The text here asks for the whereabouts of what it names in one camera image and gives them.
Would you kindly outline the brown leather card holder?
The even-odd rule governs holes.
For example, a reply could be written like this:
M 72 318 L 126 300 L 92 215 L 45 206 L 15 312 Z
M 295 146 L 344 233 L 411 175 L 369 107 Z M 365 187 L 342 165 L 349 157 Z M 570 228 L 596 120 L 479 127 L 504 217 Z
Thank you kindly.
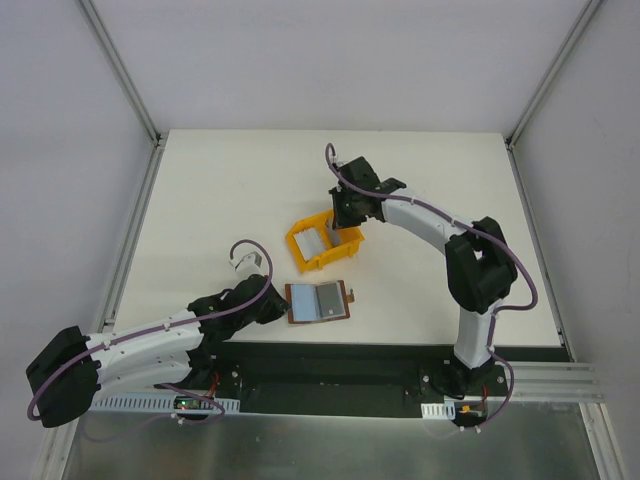
M 285 285 L 285 298 L 290 305 L 287 320 L 290 325 L 311 325 L 346 320 L 355 301 L 352 289 L 343 280 L 318 284 Z

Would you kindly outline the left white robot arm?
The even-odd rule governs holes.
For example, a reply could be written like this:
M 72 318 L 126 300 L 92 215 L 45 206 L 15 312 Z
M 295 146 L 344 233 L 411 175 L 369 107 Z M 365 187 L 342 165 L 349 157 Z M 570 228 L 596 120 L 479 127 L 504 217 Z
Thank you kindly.
M 285 316 L 289 308 L 268 277 L 254 274 L 136 328 L 95 334 L 64 328 L 26 369 L 33 394 L 27 417 L 54 428 L 98 400 L 138 387 L 183 382 L 202 388 L 211 377 L 215 347 L 253 323 Z

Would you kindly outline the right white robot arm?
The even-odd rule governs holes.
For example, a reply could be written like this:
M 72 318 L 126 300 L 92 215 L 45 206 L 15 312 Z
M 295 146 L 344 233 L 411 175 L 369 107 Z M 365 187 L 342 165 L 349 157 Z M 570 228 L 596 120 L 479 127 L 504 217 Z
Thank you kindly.
M 330 190 L 334 229 L 376 219 L 412 233 L 443 254 L 447 287 L 460 307 L 459 326 L 451 360 L 430 375 L 430 386 L 458 400 L 473 394 L 495 365 L 495 310 L 517 279 L 514 261 L 501 248 L 500 225 L 485 217 L 460 226 L 450 214 L 414 197 L 404 182 L 380 180 L 364 157 L 340 165 L 333 144 L 325 148 L 325 161 L 338 178 Z

